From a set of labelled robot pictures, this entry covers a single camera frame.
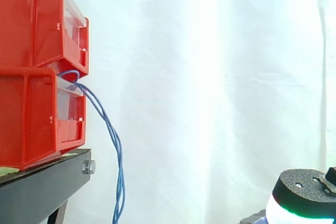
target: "white backdrop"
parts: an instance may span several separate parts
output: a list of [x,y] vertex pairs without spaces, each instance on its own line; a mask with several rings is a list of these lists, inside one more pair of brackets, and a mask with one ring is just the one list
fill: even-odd
[[[75,1],[91,25],[84,82],[124,147],[120,224],[238,223],[265,207],[282,170],[325,170],[326,0]],[[111,223],[117,160],[91,105],[87,133],[97,172],[65,224]]]

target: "screw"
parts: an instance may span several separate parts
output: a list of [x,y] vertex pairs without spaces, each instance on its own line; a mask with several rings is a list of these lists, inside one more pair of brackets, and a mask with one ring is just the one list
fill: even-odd
[[94,160],[86,160],[83,163],[82,172],[83,174],[90,175],[94,174],[96,171],[96,161]]

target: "blue cable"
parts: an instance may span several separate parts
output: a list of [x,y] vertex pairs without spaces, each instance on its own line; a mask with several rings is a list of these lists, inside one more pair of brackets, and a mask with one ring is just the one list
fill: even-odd
[[83,94],[90,100],[93,107],[97,110],[100,117],[105,121],[105,124],[107,126],[107,129],[109,131],[109,135],[111,137],[113,146],[115,150],[117,151],[117,158],[118,158],[118,180],[117,180],[117,189],[115,192],[115,203],[114,206],[114,212],[113,212],[113,219],[112,224],[118,224],[119,219],[121,217],[121,214],[124,210],[125,205],[125,181],[124,181],[124,171],[123,171],[123,165],[122,165],[122,145],[119,138],[119,135],[117,134],[115,128],[113,127],[102,103],[98,99],[98,97],[84,84],[78,83],[78,79],[80,77],[80,74],[77,70],[68,70],[62,73],[59,73],[57,76],[62,77],[66,74],[74,73],[76,74],[76,80],[73,82],[82,92]]

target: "red plastic drawer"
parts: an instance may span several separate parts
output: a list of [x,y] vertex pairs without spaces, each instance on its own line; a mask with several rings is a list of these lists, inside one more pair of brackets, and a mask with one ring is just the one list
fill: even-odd
[[21,170],[85,143],[86,100],[48,68],[0,68],[0,166]]
[[1,67],[88,74],[89,22],[73,0],[0,0],[0,7]]

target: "led light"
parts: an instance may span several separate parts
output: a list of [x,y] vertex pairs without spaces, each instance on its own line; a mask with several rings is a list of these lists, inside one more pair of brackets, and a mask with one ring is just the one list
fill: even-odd
[[310,219],[297,216],[282,208],[271,196],[266,207],[268,224],[333,224],[334,219]]

